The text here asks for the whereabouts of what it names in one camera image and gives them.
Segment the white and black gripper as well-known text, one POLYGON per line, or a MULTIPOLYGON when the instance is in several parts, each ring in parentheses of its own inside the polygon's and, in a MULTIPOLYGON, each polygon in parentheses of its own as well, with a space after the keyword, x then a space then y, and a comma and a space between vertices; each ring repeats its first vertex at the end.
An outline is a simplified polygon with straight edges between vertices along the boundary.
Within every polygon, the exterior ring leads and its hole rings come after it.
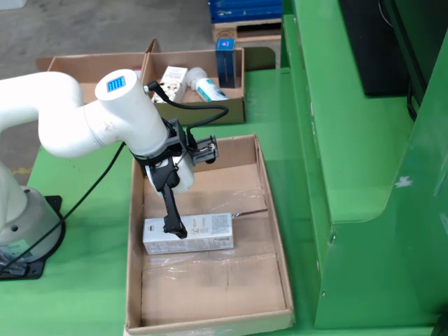
POLYGON ((193 164, 189 154, 181 149, 167 148, 159 155, 134 155, 134 158, 153 189, 162 194, 167 211, 164 233, 185 239, 188 233, 176 207, 174 193, 184 193, 194 183, 193 164))

